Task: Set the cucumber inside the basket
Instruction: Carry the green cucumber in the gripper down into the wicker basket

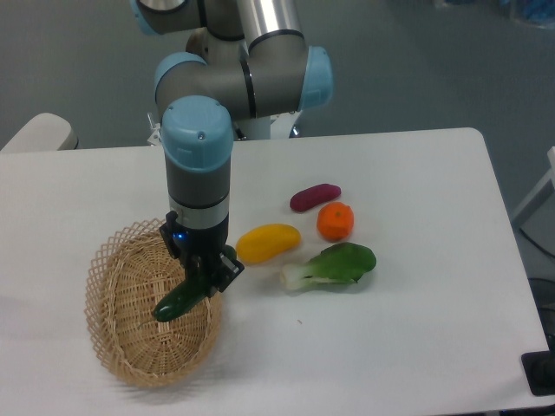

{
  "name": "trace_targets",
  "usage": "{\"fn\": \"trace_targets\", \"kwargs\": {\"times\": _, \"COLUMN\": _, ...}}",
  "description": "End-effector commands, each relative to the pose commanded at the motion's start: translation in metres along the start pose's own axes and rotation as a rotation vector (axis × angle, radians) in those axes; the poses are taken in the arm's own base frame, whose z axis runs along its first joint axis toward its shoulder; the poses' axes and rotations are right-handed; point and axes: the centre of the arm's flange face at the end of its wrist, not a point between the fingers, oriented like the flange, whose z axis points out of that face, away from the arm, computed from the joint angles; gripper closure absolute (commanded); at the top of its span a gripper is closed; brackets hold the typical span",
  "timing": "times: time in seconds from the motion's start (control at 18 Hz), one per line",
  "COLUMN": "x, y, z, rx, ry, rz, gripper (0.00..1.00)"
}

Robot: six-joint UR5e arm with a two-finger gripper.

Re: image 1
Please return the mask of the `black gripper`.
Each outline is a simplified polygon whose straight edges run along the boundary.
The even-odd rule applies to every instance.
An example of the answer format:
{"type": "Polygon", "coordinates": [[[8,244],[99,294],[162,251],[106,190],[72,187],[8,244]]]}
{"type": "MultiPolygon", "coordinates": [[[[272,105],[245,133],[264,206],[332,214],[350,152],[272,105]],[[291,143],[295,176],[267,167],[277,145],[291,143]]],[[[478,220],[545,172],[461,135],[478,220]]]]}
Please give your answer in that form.
{"type": "Polygon", "coordinates": [[[188,282],[201,281],[204,265],[208,267],[208,296],[224,292],[245,269],[235,256],[222,254],[228,224],[229,217],[225,217],[219,224],[206,229],[185,227],[178,222],[178,213],[170,211],[159,228],[170,257],[180,260],[188,282]]]}

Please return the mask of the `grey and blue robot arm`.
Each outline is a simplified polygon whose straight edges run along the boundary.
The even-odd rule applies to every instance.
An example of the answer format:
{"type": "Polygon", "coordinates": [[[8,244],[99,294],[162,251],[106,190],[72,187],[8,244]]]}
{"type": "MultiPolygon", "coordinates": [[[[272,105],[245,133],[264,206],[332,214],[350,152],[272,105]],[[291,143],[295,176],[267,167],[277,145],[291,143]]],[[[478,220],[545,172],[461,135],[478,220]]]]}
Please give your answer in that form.
{"type": "Polygon", "coordinates": [[[225,254],[236,125],[326,104],[330,58],[306,43],[292,1],[133,1],[131,9],[148,34],[209,37],[200,52],[160,62],[154,99],[170,203],[160,232],[187,282],[210,297],[243,269],[225,254]]]}

